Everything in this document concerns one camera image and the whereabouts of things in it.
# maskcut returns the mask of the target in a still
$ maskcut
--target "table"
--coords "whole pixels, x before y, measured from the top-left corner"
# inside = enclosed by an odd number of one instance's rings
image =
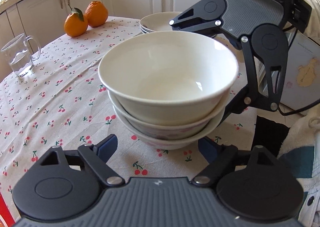
[[[118,150],[107,164],[126,181],[135,175],[193,178],[207,165],[197,143],[179,150],[154,149],[138,141],[115,116],[98,78],[98,63],[108,49],[139,32],[139,20],[109,17],[78,38],[63,35],[51,42],[29,75],[19,79],[12,73],[0,84],[0,192],[14,219],[19,214],[12,188],[53,145],[77,149],[116,134]],[[240,63],[230,98],[245,84]],[[229,116],[209,136],[218,144],[250,149],[255,121],[256,109],[248,108]]]

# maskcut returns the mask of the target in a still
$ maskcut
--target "stack of bowls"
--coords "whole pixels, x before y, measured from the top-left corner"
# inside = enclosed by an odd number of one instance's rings
[[[172,31],[169,22],[179,14],[181,14],[181,12],[163,12],[148,15],[140,20],[140,30],[144,34]]]
[[[178,149],[220,123],[238,62],[223,44],[182,31],[147,33],[112,48],[98,74],[117,117],[141,141]]]

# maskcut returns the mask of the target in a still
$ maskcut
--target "ribbed gray panel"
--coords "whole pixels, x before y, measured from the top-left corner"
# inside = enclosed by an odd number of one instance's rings
[[[222,29],[239,38],[251,34],[261,24],[279,25],[284,10],[274,0],[226,0],[227,9],[222,15]]]
[[[16,227],[301,227],[294,219],[272,224],[235,219],[210,189],[194,187],[187,178],[132,178],[110,188],[96,206],[62,223],[22,219]]]

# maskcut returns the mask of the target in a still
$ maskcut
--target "black fabric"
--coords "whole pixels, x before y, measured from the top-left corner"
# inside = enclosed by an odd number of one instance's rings
[[[263,145],[276,157],[288,132],[287,126],[257,116],[251,150],[255,145]]]

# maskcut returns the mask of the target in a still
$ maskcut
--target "green leaf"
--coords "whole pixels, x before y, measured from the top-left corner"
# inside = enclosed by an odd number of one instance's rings
[[[79,16],[79,19],[84,22],[83,13],[79,8],[74,7],[71,11],[71,13],[77,14]]]

